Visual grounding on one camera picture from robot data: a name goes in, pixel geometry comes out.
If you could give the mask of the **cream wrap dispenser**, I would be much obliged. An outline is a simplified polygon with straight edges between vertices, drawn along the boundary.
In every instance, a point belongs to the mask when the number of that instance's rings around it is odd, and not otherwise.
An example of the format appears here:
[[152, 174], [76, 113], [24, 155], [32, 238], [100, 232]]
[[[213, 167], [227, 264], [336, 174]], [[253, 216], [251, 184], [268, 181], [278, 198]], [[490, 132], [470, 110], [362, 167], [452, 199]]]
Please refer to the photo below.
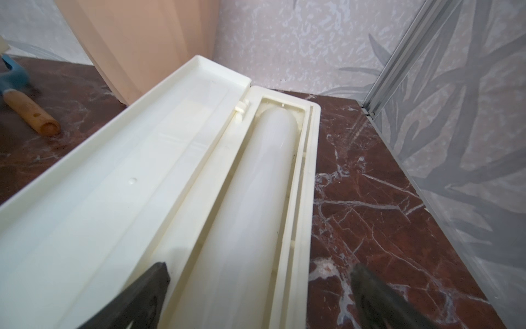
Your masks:
[[260, 328], [304, 328], [321, 108], [195, 56], [1, 207], [1, 327], [81, 328], [153, 264], [168, 323], [261, 114], [298, 131]]

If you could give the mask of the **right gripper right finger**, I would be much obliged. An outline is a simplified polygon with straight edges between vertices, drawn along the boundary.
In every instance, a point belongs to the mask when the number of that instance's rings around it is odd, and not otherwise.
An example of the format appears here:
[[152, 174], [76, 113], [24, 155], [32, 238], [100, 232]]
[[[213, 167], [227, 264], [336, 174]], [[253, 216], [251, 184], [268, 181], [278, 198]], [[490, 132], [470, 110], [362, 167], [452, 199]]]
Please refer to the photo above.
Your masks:
[[354, 266], [351, 290], [363, 328], [436, 328], [365, 265]]

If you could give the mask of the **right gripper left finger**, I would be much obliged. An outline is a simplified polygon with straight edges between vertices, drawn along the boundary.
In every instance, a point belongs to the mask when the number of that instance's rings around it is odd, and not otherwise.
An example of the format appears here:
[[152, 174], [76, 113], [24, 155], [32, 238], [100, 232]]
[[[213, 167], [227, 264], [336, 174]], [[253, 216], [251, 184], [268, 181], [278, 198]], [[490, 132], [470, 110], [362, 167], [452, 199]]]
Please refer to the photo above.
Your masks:
[[171, 279], [157, 262], [81, 328], [157, 328]]

